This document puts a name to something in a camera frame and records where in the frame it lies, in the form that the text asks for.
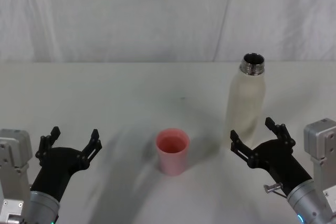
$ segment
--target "pink cup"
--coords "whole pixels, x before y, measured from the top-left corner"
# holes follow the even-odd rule
[[[180,129],[166,129],[157,135],[156,149],[163,173],[176,176],[185,171],[189,143],[188,135]]]

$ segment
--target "frosted water bottle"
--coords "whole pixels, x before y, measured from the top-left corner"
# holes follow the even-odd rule
[[[234,76],[229,92],[224,125],[224,144],[230,147],[230,131],[251,147],[253,133],[265,96],[265,60],[256,53],[246,54]]]

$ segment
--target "white backdrop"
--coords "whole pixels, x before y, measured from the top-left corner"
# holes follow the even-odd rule
[[[335,59],[336,0],[0,0],[0,61]]]

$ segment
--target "bottle opening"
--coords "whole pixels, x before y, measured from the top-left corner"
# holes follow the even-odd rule
[[[250,76],[258,76],[265,71],[265,59],[255,52],[246,54],[241,62],[240,70]]]
[[[244,56],[244,61],[252,65],[259,65],[259,64],[263,64],[265,59],[263,58],[262,55],[252,52]]]

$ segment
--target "white table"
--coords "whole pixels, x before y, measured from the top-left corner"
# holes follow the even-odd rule
[[[61,201],[59,224],[295,224],[286,200],[266,195],[272,178],[218,151],[228,87],[238,63],[0,65],[0,127],[39,137],[60,127],[55,146],[83,149],[98,128],[103,149],[76,173]],[[336,63],[266,63],[264,114],[256,144],[274,138],[271,116],[303,150],[306,124],[336,119]],[[153,138],[167,127],[191,137],[190,168],[167,177],[156,167]],[[39,166],[30,161],[29,180]]]

